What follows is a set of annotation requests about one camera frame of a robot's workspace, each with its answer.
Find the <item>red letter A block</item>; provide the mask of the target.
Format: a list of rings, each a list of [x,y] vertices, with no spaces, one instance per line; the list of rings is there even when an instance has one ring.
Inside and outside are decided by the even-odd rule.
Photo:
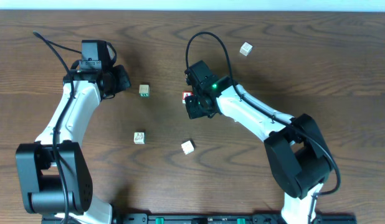
[[[184,91],[184,92],[183,92],[183,97],[182,97],[182,102],[183,102],[183,104],[186,103],[186,98],[187,98],[188,96],[191,96],[191,95],[193,95],[193,92],[191,92],[191,91]]]

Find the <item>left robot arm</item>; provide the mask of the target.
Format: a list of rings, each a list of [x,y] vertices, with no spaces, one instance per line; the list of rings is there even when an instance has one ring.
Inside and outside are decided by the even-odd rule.
[[[61,101],[33,143],[20,144],[15,157],[22,202],[44,223],[121,223],[113,207],[93,194],[82,154],[90,118],[105,98],[130,87],[122,65],[108,70],[72,69],[64,77]]]

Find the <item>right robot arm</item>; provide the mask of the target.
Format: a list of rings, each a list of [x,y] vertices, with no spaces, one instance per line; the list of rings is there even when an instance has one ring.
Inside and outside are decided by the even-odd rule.
[[[321,188],[335,169],[315,121],[279,112],[249,94],[229,77],[199,82],[187,78],[192,95],[185,99],[189,118],[215,114],[234,119],[254,133],[265,146],[272,175],[285,192],[282,218],[287,223],[312,223]]]

